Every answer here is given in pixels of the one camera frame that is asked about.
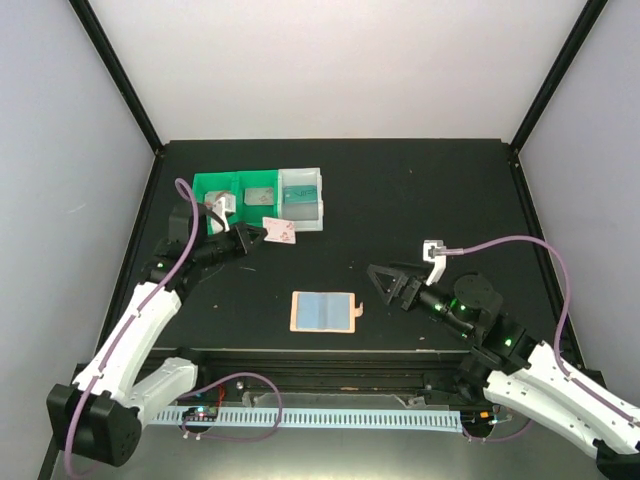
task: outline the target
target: white wall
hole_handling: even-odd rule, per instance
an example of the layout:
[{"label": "white wall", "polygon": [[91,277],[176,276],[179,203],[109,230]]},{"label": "white wall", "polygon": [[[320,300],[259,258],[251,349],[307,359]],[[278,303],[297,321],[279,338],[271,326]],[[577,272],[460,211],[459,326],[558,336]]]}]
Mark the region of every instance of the white wall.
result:
[{"label": "white wall", "polygon": [[68,2],[3,2],[0,65],[0,465],[33,479],[45,399],[95,347],[153,155]]},{"label": "white wall", "polygon": [[163,141],[511,141],[585,0],[93,0]]},{"label": "white wall", "polygon": [[589,367],[640,405],[640,3],[609,2],[521,159]]}]

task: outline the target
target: white bracket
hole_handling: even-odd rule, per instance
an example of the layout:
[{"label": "white bracket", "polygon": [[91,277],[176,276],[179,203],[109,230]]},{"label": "white bracket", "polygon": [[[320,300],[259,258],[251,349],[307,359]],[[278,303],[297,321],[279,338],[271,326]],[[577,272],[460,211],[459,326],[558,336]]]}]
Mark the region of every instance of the white bracket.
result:
[{"label": "white bracket", "polygon": [[438,250],[443,248],[442,240],[425,240],[422,244],[422,260],[433,265],[433,270],[424,282],[427,286],[438,282],[447,268],[447,257],[438,255]]}]

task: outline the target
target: black table surface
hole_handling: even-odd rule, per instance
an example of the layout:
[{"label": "black table surface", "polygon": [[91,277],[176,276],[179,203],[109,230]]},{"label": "black table surface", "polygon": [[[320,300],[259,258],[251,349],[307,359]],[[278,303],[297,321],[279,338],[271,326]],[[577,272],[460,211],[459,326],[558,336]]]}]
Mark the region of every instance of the black table surface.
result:
[{"label": "black table surface", "polygon": [[[527,226],[498,140],[239,140],[173,141],[162,159],[128,278],[129,301],[139,272],[166,235],[181,201],[174,179],[200,172],[320,167],[324,231],[297,235],[296,245],[264,243],[254,253],[205,271],[154,348],[212,350],[454,352],[464,346],[420,311],[385,306],[369,264],[420,263],[422,242],[468,247]],[[460,274],[483,273],[505,308],[539,338],[550,340],[553,317],[533,246],[523,243],[449,259],[443,286]],[[353,334],[289,331],[293,291],[353,292],[364,315]]]}]

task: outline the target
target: green plastic container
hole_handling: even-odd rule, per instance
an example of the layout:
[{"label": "green plastic container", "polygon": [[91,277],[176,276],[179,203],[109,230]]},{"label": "green plastic container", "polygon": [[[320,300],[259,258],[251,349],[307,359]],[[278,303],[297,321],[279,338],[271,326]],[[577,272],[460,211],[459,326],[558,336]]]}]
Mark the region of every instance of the green plastic container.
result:
[{"label": "green plastic container", "polygon": [[[273,188],[273,205],[245,205],[247,188]],[[278,217],[278,190],[278,170],[197,173],[193,177],[193,193],[198,202],[203,203],[208,192],[229,191],[236,197],[236,213],[229,223],[244,221],[255,227],[262,226],[262,217]]]}]

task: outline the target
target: pink card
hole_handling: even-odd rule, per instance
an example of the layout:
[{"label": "pink card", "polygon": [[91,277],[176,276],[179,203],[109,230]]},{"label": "pink card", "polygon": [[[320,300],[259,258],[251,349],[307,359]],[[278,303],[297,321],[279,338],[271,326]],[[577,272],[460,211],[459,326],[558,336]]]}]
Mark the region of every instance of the pink card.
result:
[{"label": "pink card", "polygon": [[291,220],[264,217],[262,226],[267,229],[266,242],[296,243],[296,230]]}]

